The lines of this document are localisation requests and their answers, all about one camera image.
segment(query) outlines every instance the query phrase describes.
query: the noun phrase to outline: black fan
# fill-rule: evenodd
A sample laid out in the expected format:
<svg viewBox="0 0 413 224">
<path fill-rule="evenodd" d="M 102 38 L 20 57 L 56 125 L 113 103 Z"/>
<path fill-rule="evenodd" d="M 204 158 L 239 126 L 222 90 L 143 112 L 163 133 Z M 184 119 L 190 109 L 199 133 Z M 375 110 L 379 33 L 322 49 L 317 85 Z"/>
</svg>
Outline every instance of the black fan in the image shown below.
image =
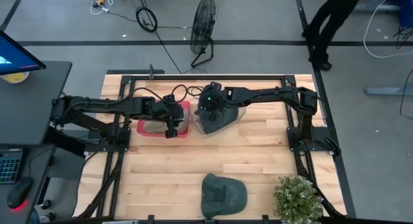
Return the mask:
<svg viewBox="0 0 413 224">
<path fill-rule="evenodd" d="M 201 0 L 196 10 L 194 24 L 192 25 L 191 33 L 191 50 L 198 56 L 191 63 L 192 68 L 197 65 L 210 61 L 214 57 L 214 41 L 211 38 L 212 30 L 214 29 L 215 20 L 217 17 L 214 0 Z M 211 44 L 211 57 L 208 59 L 195 63 L 199 56 L 205 53 L 208 44 Z"/>
</svg>

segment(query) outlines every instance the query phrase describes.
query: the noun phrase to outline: fan stand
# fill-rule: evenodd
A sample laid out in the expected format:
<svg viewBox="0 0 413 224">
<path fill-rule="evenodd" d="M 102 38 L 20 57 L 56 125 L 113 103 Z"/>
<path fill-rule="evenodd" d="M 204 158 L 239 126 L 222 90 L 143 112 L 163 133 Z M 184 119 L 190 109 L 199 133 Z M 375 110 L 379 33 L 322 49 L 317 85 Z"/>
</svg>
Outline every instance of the fan stand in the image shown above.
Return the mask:
<svg viewBox="0 0 413 224">
<path fill-rule="evenodd" d="M 193 62 L 191 63 L 191 67 L 192 67 L 192 68 L 195 68 L 195 67 L 198 66 L 198 65 L 201 65 L 201 64 L 203 64 L 203 63 L 206 63 L 206 62 L 210 61 L 210 60 L 214 57 L 214 40 L 212 40 L 212 38 L 210 38 L 210 37 L 207 37 L 207 38 L 208 38 L 209 43 L 211 43 L 211 57 L 209 57 L 209 59 L 206 59 L 206 60 L 204 60 L 204 61 L 202 61 L 202 62 L 195 63 L 195 62 L 199 59 L 199 57 L 200 57 L 202 54 L 205 54 L 206 52 L 203 51 L 203 52 L 199 53 L 198 56 L 197 56 L 197 57 L 193 60 Z"/>
</svg>

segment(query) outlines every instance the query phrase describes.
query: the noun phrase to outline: black desk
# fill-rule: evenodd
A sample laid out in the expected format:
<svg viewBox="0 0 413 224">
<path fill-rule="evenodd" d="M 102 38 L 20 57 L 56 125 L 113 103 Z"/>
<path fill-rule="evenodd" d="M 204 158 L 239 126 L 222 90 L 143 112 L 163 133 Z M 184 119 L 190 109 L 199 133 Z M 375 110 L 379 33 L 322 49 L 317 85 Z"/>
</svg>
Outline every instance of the black desk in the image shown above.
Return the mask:
<svg viewBox="0 0 413 224">
<path fill-rule="evenodd" d="M 45 182 L 49 162 L 55 146 L 43 145 L 49 127 L 52 99 L 59 98 L 72 64 L 70 62 L 45 61 L 45 70 L 31 72 L 21 84 L 9 84 L 0 79 L 0 148 L 26 148 L 21 176 L 27 176 L 29 160 L 32 160 L 30 177 L 34 184 L 20 210 L 10 210 L 6 204 L 8 191 L 13 185 L 0 185 L 0 223 L 24 224 Z"/>
<path fill-rule="evenodd" d="M 48 170 L 50 159 L 52 158 L 55 146 L 44 145 L 36 148 L 32 148 L 25 152 L 25 165 L 21 172 L 21 177 L 28 175 L 28 161 L 42 153 L 45 150 L 48 150 L 44 154 L 34 158 L 32 160 L 32 171 L 30 177 L 33 179 L 33 185 L 30 189 L 30 192 L 27 195 L 27 198 L 20 209 L 12 210 L 6 204 L 6 198 L 8 191 L 13 187 L 13 185 L 0 185 L 0 223 L 2 224 L 24 224 L 27 223 L 28 218 L 30 217 L 33 206 L 37 203 L 37 197 L 41 191 L 41 187 L 46 177 L 46 172 Z"/>
<path fill-rule="evenodd" d="M 59 98 L 71 62 L 45 61 L 20 84 L 0 79 L 0 144 L 39 145 L 49 126 L 52 99 Z"/>
</svg>

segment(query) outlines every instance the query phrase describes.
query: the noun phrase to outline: white cable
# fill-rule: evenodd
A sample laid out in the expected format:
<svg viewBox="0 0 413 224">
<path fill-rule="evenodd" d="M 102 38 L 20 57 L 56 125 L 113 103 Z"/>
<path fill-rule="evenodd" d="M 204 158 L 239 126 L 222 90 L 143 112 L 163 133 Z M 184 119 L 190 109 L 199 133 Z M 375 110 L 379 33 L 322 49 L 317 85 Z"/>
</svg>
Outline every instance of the white cable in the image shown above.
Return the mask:
<svg viewBox="0 0 413 224">
<path fill-rule="evenodd" d="M 380 59 L 390 58 L 390 57 L 394 57 L 394 56 L 405 56 L 405 55 L 408 55 L 408 54 L 413 53 L 413 50 L 412 50 L 412 51 L 410 51 L 410 52 L 400 53 L 400 54 L 392 54 L 392 55 L 389 55 L 389 56 L 377 56 L 377 55 L 373 54 L 373 53 L 367 48 L 366 38 L 367 38 L 368 29 L 370 28 L 370 24 L 371 24 L 371 22 L 372 22 L 372 20 L 373 20 L 374 15 L 375 15 L 376 12 L 379 10 L 380 6 L 384 4 L 385 1 L 386 1 L 386 0 L 383 0 L 383 2 L 382 2 L 379 6 L 377 6 L 376 10 L 373 12 L 372 17 L 370 18 L 370 21 L 368 22 L 367 29 L 366 29 L 366 34 L 364 35 L 364 39 L 363 39 L 364 47 L 366 48 L 367 52 L 368 52 L 371 56 L 376 57 L 376 58 L 380 58 Z"/>
<path fill-rule="evenodd" d="M 109 4 L 110 6 L 112 6 L 112 5 L 114 4 L 114 0 L 106 0 L 106 1 L 108 1 L 108 4 Z M 102 14 L 102 13 L 104 12 L 104 10 L 103 10 L 104 6 L 103 6 L 103 5 L 99 5 L 99 7 L 102 8 L 102 11 L 100 11 L 100 12 L 98 12 L 98 13 L 93 13 L 93 3 L 95 3 L 95 0 L 91 0 L 91 2 L 90 2 L 90 13 L 91 13 L 92 15 Z"/>
</svg>

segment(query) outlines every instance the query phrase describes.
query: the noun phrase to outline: monitor screen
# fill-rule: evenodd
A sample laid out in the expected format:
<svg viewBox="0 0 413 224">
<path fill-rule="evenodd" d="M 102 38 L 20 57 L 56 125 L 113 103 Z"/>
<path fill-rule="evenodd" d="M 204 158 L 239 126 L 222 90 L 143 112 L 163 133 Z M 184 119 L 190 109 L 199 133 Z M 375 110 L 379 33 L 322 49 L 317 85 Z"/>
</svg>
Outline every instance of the monitor screen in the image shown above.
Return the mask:
<svg viewBox="0 0 413 224">
<path fill-rule="evenodd" d="M 0 75 L 28 72 L 46 66 L 0 31 Z"/>
</svg>

